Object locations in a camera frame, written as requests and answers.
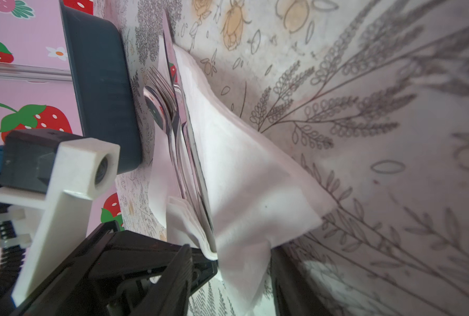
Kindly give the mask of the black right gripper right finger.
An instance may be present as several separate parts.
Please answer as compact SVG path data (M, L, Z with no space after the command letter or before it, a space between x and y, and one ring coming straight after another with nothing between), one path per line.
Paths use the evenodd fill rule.
M331 315L280 246L271 250L271 282L276 315Z

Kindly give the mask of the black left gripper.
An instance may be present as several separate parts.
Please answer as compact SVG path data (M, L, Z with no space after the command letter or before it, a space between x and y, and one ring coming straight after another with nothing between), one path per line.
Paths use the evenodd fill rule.
M13 315L139 315L137 310L179 245L101 224Z

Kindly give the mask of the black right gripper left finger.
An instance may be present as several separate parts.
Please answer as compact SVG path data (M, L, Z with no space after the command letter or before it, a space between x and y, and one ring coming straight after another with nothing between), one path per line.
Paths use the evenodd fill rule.
M192 249L186 244L165 263L159 280L130 313L131 315L186 315L192 286Z

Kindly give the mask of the white paper napkin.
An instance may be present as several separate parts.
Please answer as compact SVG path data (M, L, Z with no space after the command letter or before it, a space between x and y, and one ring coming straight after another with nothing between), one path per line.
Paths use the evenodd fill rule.
M161 130L148 175L148 205L170 242L192 242L218 261L235 312L251 315L262 296L271 250L319 227L337 205L298 163L222 103L188 52L175 47L175 53L207 188L215 251L180 198Z

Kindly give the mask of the silver table knife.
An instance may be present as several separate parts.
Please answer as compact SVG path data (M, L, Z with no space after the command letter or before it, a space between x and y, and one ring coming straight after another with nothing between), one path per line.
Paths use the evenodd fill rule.
M190 117L186 104L186 96L180 76L180 67L173 45L171 25L166 10L162 13L163 39L167 70L171 79L171 88L175 97L176 110L172 119L173 130L176 135L176 151L179 162L180 175L186 188L186 198L192 204L203 227L209 249L217 251L213 225L209 216L206 198L206 186L201 173L199 154L194 140L194 133L190 125Z

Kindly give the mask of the silver spoon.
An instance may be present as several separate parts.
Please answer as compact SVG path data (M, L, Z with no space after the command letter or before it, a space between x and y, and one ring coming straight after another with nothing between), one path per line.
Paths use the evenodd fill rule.
M143 89L143 95L147 104L147 107L151 111L151 114L154 117L154 121L157 123L158 127L165 133L168 139L169 155L171 159L172 166L175 170L176 179L179 183L180 195L183 199L187 199L188 191L181 173L181 168L177 160L176 155L176 142L175 135L172 131L171 126L171 112L165 100L163 99L160 92L157 88L152 86L145 86Z

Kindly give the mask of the silver fork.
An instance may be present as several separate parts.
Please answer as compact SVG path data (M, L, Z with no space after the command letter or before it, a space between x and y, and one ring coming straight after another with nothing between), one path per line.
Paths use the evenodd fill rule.
M155 67L147 70L144 100L155 123L154 156L148 183L148 205L159 224L166 227L171 198L198 207L196 175L186 153L186 130L182 127L175 95L168 78Z

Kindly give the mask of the teal plastic tray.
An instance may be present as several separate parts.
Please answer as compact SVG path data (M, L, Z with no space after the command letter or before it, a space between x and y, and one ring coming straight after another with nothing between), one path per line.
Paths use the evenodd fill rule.
M121 35L107 20L60 3L82 132L120 147L118 172L142 162L142 144Z

